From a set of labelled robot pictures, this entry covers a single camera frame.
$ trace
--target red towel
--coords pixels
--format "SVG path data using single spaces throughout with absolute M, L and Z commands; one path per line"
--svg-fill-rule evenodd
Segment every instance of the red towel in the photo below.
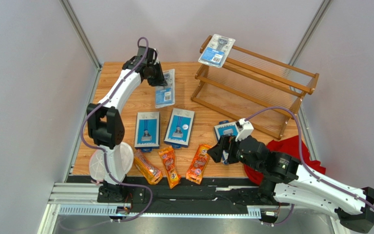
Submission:
M 292 157 L 296 157 L 300 159 L 299 152 L 298 152 L 298 136 L 294 136 L 291 138 L 288 138 L 286 140 L 281 141 L 271 141 L 267 145 L 267 148 L 270 151 L 278 151 L 282 153 L 286 153 L 291 155 Z M 317 172 L 321 174 L 325 174 L 325 167 L 321 167 L 321 162 L 314 160 L 311 161 L 309 159 L 309 152 L 308 148 L 305 146 L 304 142 L 302 143 L 302 156 L 304 157 L 305 163 L 310 166 L 312 169 L 316 170 Z M 244 165 L 244 171 L 246 172 L 247 177 L 249 179 L 257 184 L 260 185 L 263 179 L 263 174 L 260 172 L 257 172 L 253 170 L 252 168 Z

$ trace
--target snack bag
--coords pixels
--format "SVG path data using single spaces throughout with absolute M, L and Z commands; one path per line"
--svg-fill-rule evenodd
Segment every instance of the snack bag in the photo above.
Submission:
M 175 152 L 174 149 L 166 147 L 158 151 L 158 155 L 163 160 L 163 165 L 166 168 L 166 174 L 168 179 L 168 184 L 170 189 L 174 188 L 177 184 L 180 183 L 181 176 L 177 174 L 175 169 Z
M 186 179 L 196 184 L 200 184 L 202 182 L 204 169 L 206 168 L 206 165 L 210 159 L 210 156 L 207 154 L 207 150 L 210 148 L 211 146 L 206 144 L 199 145 L 196 155 L 191 162 L 190 168 L 187 170 Z
M 141 172 L 141 174 L 147 179 L 148 184 L 155 185 L 160 182 L 163 178 L 163 173 L 160 169 L 156 168 L 154 165 L 148 161 L 141 150 L 137 150 L 134 154 L 134 164 L 135 167 Z

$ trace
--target wooden table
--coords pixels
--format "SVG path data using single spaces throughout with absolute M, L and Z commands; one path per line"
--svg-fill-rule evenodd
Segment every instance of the wooden table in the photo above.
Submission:
M 112 88 L 118 79 L 121 70 L 122 62 L 106 62 L 102 69 L 99 84 L 94 96 L 94 103 L 98 103 L 106 93 Z M 147 81 L 144 81 L 135 91 L 131 94 L 128 102 L 122 110 L 121 117 L 125 126 L 125 137 L 124 142 L 131 146 L 134 146 L 135 136 L 135 122 L 136 115 L 138 112 L 152 112 L 160 111 L 161 113 L 161 148 L 167 147 L 164 144 L 163 139 L 167 131 L 167 125 L 173 108 L 180 108 L 186 110 L 195 111 L 195 120 L 190 136 L 190 143 L 188 148 L 182 148 L 176 150 L 176 166 L 178 173 L 185 177 L 186 171 L 188 170 L 191 161 L 197 151 L 199 144 L 205 143 L 209 145 L 216 144 L 216 138 L 213 127 L 220 121 L 229 120 L 233 121 L 216 111 L 210 110 L 196 102 L 190 100 L 190 97 L 194 90 L 197 88 L 199 83 L 194 78 L 197 70 L 200 67 L 198 62 L 163 62 L 163 70 L 175 69 L 175 105 L 155 109 L 155 88 L 150 87 Z M 290 121 L 282 139 L 293 137 L 297 135 L 297 128 L 294 121 Z M 93 143 L 93 140 L 88 137 L 87 128 L 85 128 L 85 139 L 89 143 Z M 273 138 L 262 132 L 253 131 L 252 134 L 258 141 L 268 143 Z M 75 167 L 73 169 L 73 175 L 89 175 L 89 160 L 94 153 L 93 149 L 86 147 L 81 143 Z M 145 156 L 159 169 L 164 172 L 161 159 L 158 156 L 157 150 L 151 153 L 146 153 Z M 142 176 L 140 172 L 132 167 L 128 175 L 131 176 Z M 205 177 L 246 177 L 241 163 L 225 166 L 221 163 L 214 163 L 212 160 L 208 163 L 205 172 Z

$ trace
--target gray wall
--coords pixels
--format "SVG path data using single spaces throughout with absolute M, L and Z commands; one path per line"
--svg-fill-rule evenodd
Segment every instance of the gray wall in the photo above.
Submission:
M 101 62 L 126 61 L 145 36 L 161 61 L 197 61 L 209 34 L 288 62 L 321 0 L 71 0 Z
M 320 74 L 303 108 L 327 174 L 374 188 L 374 1 L 334 1 L 297 66 Z
M 95 69 L 57 0 L 0 0 L 0 233 L 37 232 Z

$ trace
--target wire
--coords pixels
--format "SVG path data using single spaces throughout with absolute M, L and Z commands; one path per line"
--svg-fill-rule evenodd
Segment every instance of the wire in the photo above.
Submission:
M 266 226 L 269 226 L 269 227 L 273 227 L 273 226 L 279 226 L 279 225 L 282 225 L 282 224 L 286 223 L 289 220 L 289 218 L 291 217 L 291 214 L 294 211 L 294 207 L 295 207 L 295 205 L 291 204 L 291 210 L 289 211 L 289 214 L 281 222 L 278 222 L 278 223 L 266 223 L 266 222 L 264 222 L 263 224 L 266 225 Z
M 132 210 L 132 207 L 133 207 L 133 198 L 132 198 L 132 194 L 131 195 L 131 208 L 130 208 L 130 211 Z
M 294 116 L 293 119 L 295 120 L 295 123 L 297 124 L 297 129 L 298 129 L 298 150 L 299 150 L 299 157 L 301 158 L 301 162 L 302 162 L 302 165 L 304 166 L 304 168 L 315 178 L 317 179 L 318 181 L 322 181 L 324 184 L 326 185 L 329 185 L 330 187 L 334 188 L 334 189 L 337 189 L 338 191 L 340 192 L 343 192 L 347 195 L 350 195 L 352 197 L 354 197 L 355 199 L 358 199 L 364 203 L 366 203 L 368 206 L 370 206 L 370 208 L 372 208 L 374 210 L 374 205 L 372 203 L 370 203 L 369 201 L 367 201 L 366 199 L 360 197 L 359 195 L 357 194 L 353 194 L 351 193 L 350 191 L 347 191 L 343 188 L 340 188 L 339 186 L 336 186 L 326 180 L 323 180 L 321 179 L 318 175 L 316 175 L 311 169 L 310 167 L 308 167 L 308 165 L 305 163 L 304 161 L 304 158 L 302 156 L 302 134 L 301 134 L 301 127 L 299 125 L 299 122 L 298 122 L 298 119 L 297 119 L 297 116 L 294 115 L 294 113 L 292 113 L 290 110 L 284 108 L 284 107 L 280 107 L 280 106 L 272 106 L 272 107 L 268 107 L 268 108 L 265 108 L 265 109 L 262 109 L 256 113 L 254 113 L 253 115 L 247 117 L 245 119 L 245 121 L 249 121 L 251 118 L 257 116 L 258 114 L 262 113 L 262 112 L 265 112 L 267 110 L 272 110 L 272 109 L 281 109 L 281 110 L 284 110 L 286 112 L 288 112 L 291 116 Z
M 145 51 L 144 51 L 144 54 L 143 56 L 141 57 L 141 59 L 139 60 L 139 62 L 137 62 L 137 64 L 119 81 L 119 83 L 117 84 L 117 86 L 115 87 L 114 90 L 112 90 L 112 93 L 111 95 L 101 104 L 97 105 L 87 116 L 86 118 L 83 120 L 83 123 L 80 127 L 80 138 L 82 139 L 82 142 L 89 148 L 91 149 L 96 149 L 96 150 L 101 150 L 103 152 L 103 160 L 104 160 L 104 164 L 105 164 L 105 169 L 106 169 L 106 172 L 107 174 L 109 175 L 109 177 L 117 184 L 119 185 L 122 185 L 122 186 L 128 186 L 128 187 L 138 187 L 138 188 L 144 188 L 146 190 L 148 190 L 148 192 L 150 193 L 150 200 L 148 201 L 148 204 L 147 206 L 142 210 L 140 211 L 138 214 L 134 215 L 133 217 L 130 217 L 130 218 L 126 218 L 126 219 L 122 219 L 122 220 L 119 220 L 119 222 L 128 222 L 128 221 L 131 221 L 131 220 L 134 220 L 136 218 L 138 218 L 139 216 L 141 216 L 151 205 L 152 203 L 152 190 L 148 187 L 148 186 L 145 186 L 145 185 L 140 185 L 140 184 L 127 184 L 127 183 L 123 183 L 123 182 L 120 182 L 119 180 L 117 180 L 115 177 L 113 177 L 111 171 L 109 170 L 109 166 L 108 166 L 108 156 L 107 156 L 107 152 L 104 148 L 102 147 L 98 147 L 98 146 L 93 146 L 93 145 L 90 145 L 86 140 L 85 138 L 83 137 L 83 132 L 85 130 L 85 125 L 86 125 L 86 122 L 88 122 L 88 119 L 97 111 L 99 110 L 102 106 L 104 106 L 106 103 L 110 102 L 111 99 L 113 98 L 113 96 L 115 95 L 116 91 L 119 89 L 119 87 L 122 85 L 122 83 L 127 79 L 127 77 L 129 77 L 140 65 L 141 63 L 144 61 L 144 59 L 146 58 L 147 56 L 147 52 L 148 52 L 148 49 L 149 49 L 149 44 L 148 44 L 148 39 L 146 37 L 140 37 L 138 39 L 138 42 L 137 42 L 137 45 L 139 47 L 139 42 L 141 40 L 145 40 L 145 43 L 146 43 L 146 48 L 145 48 Z M 64 227 L 61 222 L 59 222 L 59 226 L 65 230 L 68 230 L 68 231 L 82 231 L 82 230 L 86 230 L 86 229 L 91 229 L 93 227 L 96 227 L 96 226 L 99 226 L 99 225 L 102 225 L 102 224 L 105 224 L 105 223 L 109 223 L 110 220 L 108 221 L 103 221 L 103 222 L 100 222 L 100 223 L 97 223 L 97 224 L 94 224 L 94 225 L 91 225 L 89 227 L 85 227 L 85 228 L 79 228 L 79 229 L 71 229 L 71 228 L 66 228 Z
M 278 208 L 276 209 L 276 211 L 278 212 L 277 213 L 277 216 L 279 217 L 279 213 L 281 212 L 281 204 L 279 203 L 279 206 L 278 206 Z

